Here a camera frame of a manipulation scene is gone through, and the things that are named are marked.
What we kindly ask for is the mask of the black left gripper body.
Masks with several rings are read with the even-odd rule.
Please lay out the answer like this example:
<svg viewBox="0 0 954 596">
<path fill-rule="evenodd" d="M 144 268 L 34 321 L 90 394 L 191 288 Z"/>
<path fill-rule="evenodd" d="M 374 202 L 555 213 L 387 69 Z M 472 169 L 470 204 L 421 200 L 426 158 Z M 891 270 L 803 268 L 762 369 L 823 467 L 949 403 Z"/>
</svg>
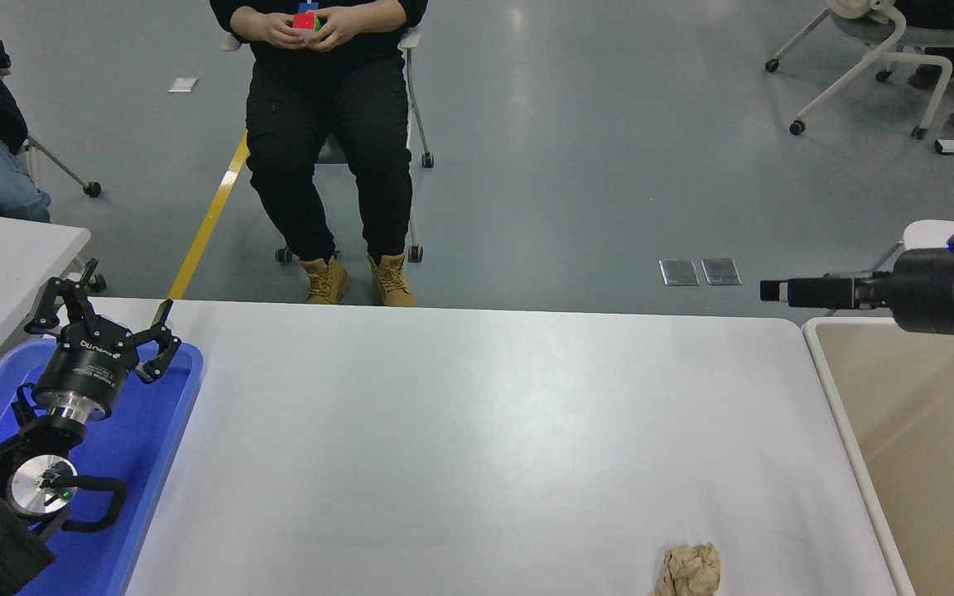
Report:
<svg viewBox="0 0 954 596">
<path fill-rule="evenodd" d="M 64 407 L 71 397 L 92 405 L 92 416 L 110 416 L 120 400 L 128 374 L 137 366 L 137 349 L 120 347 L 129 329 L 99 322 L 91 329 L 83 322 L 65 325 L 55 351 L 34 388 L 42 410 Z"/>
</svg>

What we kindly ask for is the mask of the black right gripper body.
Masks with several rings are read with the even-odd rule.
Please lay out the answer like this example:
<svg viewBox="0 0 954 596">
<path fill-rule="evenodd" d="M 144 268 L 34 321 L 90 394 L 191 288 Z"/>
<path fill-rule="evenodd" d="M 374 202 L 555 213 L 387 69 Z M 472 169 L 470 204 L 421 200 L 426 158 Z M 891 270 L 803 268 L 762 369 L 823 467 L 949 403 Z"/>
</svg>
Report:
<svg viewBox="0 0 954 596">
<path fill-rule="evenodd" d="M 887 305 L 901 329 L 954 335 L 954 252 L 923 248 L 901 253 L 886 286 Z"/>
</svg>

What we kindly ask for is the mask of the person's right hand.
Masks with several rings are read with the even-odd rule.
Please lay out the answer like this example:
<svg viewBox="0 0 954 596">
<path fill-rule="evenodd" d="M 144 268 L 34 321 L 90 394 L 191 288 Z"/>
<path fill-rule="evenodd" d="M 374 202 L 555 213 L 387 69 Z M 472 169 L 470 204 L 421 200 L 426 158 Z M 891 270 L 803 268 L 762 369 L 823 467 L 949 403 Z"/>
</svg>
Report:
<svg viewBox="0 0 954 596">
<path fill-rule="evenodd" d="M 292 27 L 293 16 L 284 12 L 259 12 L 243 5 L 232 14 L 230 27 L 244 41 L 275 46 L 282 50 L 304 50 L 306 39 Z"/>
</svg>

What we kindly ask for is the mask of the person's left hand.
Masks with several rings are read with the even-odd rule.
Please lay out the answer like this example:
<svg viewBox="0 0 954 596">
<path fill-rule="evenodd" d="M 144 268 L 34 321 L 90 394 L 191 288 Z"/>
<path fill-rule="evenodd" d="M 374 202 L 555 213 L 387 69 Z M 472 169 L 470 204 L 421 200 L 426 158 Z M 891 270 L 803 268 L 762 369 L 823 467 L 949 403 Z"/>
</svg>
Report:
<svg viewBox="0 0 954 596">
<path fill-rule="evenodd" d="M 306 39 L 304 48 L 315 52 L 329 52 L 352 41 L 366 26 L 366 10 L 357 5 L 322 8 L 314 14 L 321 21 L 321 28 Z"/>
</svg>

